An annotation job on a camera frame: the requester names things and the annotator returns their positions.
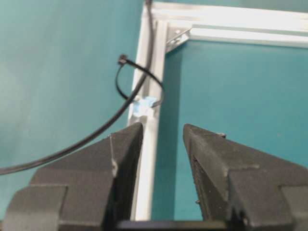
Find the teal backdrop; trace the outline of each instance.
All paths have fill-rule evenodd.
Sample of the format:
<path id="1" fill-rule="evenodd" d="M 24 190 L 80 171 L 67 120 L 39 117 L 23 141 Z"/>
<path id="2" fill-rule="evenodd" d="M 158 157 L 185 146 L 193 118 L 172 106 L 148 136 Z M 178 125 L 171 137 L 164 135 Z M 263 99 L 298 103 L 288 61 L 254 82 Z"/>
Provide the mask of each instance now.
<path id="1" fill-rule="evenodd" d="M 304 0 L 177 0 L 308 12 Z M 117 58 L 136 56 L 141 0 L 0 1 L 1 167 L 58 151 L 122 104 Z M 201 219 L 182 129 L 191 123 L 308 166 L 308 50 L 189 41 L 166 56 L 153 219 Z M 132 69 L 121 73 L 130 91 Z M 126 125 L 124 114 L 101 137 Z M 0 177 L 0 219 L 35 169 Z"/>

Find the teal wall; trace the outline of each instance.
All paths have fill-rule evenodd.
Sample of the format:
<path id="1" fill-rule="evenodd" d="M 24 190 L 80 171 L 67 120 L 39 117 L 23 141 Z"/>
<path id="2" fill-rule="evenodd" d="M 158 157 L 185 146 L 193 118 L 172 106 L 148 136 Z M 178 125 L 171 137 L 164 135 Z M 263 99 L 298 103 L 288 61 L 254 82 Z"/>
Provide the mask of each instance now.
<path id="1" fill-rule="evenodd" d="M 0 166 L 58 151 L 105 122 L 123 100 L 117 59 L 135 59 L 142 1 L 0 1 Z M 133 70 L 124 68 L 129 92 Z M 100 138 L 122 129 L 125 113 Z M 34 170 L 0 177 L 0 219 Z"/>
<path id="2" fill-rule="evenodd" d="M 308 1 L 166 0 L 308 12 Z M 182 130 L 225 132 L 308 166 L 308 50 L 189 41 L 166 56 L 153 219 L 202 219 Z"/>

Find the black cable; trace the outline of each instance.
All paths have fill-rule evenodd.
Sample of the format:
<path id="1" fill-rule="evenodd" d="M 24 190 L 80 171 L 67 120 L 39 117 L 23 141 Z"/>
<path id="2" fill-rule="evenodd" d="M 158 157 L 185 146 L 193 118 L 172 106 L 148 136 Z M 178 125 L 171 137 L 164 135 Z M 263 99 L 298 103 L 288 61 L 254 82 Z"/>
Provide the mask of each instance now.
<path id="1" fill-rule="evenodd" d="M 151 14 L 152 1 L 146 0 L 145 3 L 146 3 L 148 15 L 149 15 L 150 36 L 149 36 L 149 46 L 148 46 L 149 51 L 148 51 L 148 55 L 147 55 L 147 63 L 146 63 L 146 67 L 144 68 L 144 70 L 148 70 L 150 68 L 151 62 L 152 62 L 153 47 L 154 47 L 154 31 L 153 31 L 153 19 L 152 19 L 152 14 Z M 72 153 L 73 151 L 76 151 L 77 149 L 83 147 L 87 143 L 91 142 L 95 138 L 97 138 L 104 131 L 106 131 L 114 122 L 116 122 L 117 119 L 119 119 L 119 117 L 123 114 L 123 112 L 133 102 L 134 98 L 136 97 L 140 88 L 142 87 L 142 85 L 143 85 L 143 83 L 146 79 L 146 76 L 147 75 L 144 72 L 143 75 L 141 76 L 140 80 L 138 81 L 135 89 L 133 90 L 133 92 L 131 93 L 129 98 L 124 102 L 124 104 L 118 109 L 118 111 L 106 123 L 104 123 L 101 127 L 99 127 L 97 130 L 95 130 L 93 133 L 86 136 L 82 140 L 74 143 L 73 145 L 71 145 L 67 148 L 64 148 L 64 149 L 62 149 L 62 150 L 60 150 L 56 153 L 53 153 L 49 156 L 46 156 L 44 158 L 41 158 L 41 159 L 38 159 L 38 160 L 35 160 L 35 161 L 31 161 L 31 162 L 28 162 L 28 163 L 25 163 L 25 164 L 0 168 L 0 175 L 5 175 L 5 174 L 14 173 L 14 172 L 34 168 L 34 167 L 37 167 L 37 166 L 41 166 L 41 165 L 46 164 L 48 162 L 59 159 L 59 158 L 65 156 L 65 155 L 68 155 L 68 154 Z"/>
<path id="2" fill-rule="evenodd" d="M 122 67 L 124 67 L 124 65 L 121 65 L 120 68 L 118 69 L 116 75 L 115 75 L 115 88 L 117 90 L 117 92 L 122 96 L 123 99 L 127 100 L 127 95 L 124 94 L 124 92 L 121 90 L 121 88 L 119 87 L 119 83 L 118 83 L 118 78 L 119 78 L 119 74 L 120 74 L 120 71 L 122 69 Z"/>

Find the black plastic part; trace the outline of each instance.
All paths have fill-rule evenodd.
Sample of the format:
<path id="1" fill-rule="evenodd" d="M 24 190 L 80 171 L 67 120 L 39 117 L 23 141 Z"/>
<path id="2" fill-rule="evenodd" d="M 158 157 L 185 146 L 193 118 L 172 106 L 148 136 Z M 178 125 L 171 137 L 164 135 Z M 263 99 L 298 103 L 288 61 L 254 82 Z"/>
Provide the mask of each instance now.
<path id="1" fill-rule="evenodd" d="M 114 231 L 244 231 L 241 223 L 209 221 L 120 221 Z"/>
<path id="2" fill-rule="evenodd" d="M 184 142 L 204 219 L 242 220 L 249 230 L 308 230 L 298 218 L 308 208 L 290 199 L 308 201 L 305 167 L 192 125 L 184 127 Z M 299 186 L 302 193 L 288 191 L 286 199 L 282 188 Z"/>
<path id="3" fill-rule="evenodd" d="M 3 230 L 99 231 L 129 219 L 141 143 L 136 123 L 38 169 L 11 200 Z"/>

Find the cable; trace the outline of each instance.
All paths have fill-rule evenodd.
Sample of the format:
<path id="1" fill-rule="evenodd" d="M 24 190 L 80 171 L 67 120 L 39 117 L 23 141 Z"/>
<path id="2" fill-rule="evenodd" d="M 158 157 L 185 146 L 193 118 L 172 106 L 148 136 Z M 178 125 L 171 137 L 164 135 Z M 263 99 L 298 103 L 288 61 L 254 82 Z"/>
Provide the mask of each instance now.
<path id="1" fill-rule="evenodd" d="M 149 32 L 150 32 L 150 36 L 149 36 L 149 46 L 148 46 L 148 55 L 147 55 L 147 63 L 146 63 L 146 67 L 144 68 L 144 70 L 148 70 L 151 66 L 151 62 L 152 62 L 152 55 L 153 55 L 153 47 L 154 47 L 154 32 L 153 32 L 153 19 L 152 19 L 152 14 L 151 14 L 151 5 L 152 5 L 152 1 L 151 0 L 146 0 L 145 1 L 146 4 L 146 8 L 147 8 L 147 12 L 149 15 Z M 35 160 L 35 161 L 31 161 L 25 164 L 20 164 L 20 165 L 15 165 L 15 166 L 11 166 L 11 167 L 4 167 L 4 168 L 0 168 L 0 175 L 5 175 L 5 174 L 9 174 L 9 173 L 14 173 L 14 172 L 19 172 L 22 170 L 27 170 L 30 168 L 34 168 L 37 166 L 41 166 L 43 164 L 46 164 L 48 162 L 54 161 L 56 159 L 59 159 L 63 156 L 66 156 L 70 153 L 72 153 L 73 151 L 76 151 L 77 149 L 83 147 L 84 145 L 86 145 L 87 143 L 91 142 L 92 140 L 94 140 L 95 138 L 97 138 L 99 135 L 101 135 L 104 131 L 106 131 L 114 122 L 117 121 L 117 119 L 119 119 L 119 117 L 123 114 L 123 112 L 129 107 L 129 105 L 133 102 L 134 98 L 136 97 L 136 95 L 138 94 L 140 88 L 142 87 L 145 79 L 146 79 L 146 73 L 144 72 L 140 78 L 140 80 L 138 81 L 135 89 L 132 91 L 131 95 L 128 97 L 128 99 L 124 102 L 124 104 L 117 110 L 117 112 L 106 122 L 104 123 L 101 127 L 99 127 L 97 130 L 95 130 L 93 133 L 91 133 L 90 135 L 86 136 L 85 138 L 83 138 L 82 140 L 74 143 L 73 145 L 64 148 L 56 153 L 53 153 L 49 156 L 46 156 L 44 158 Z"/>

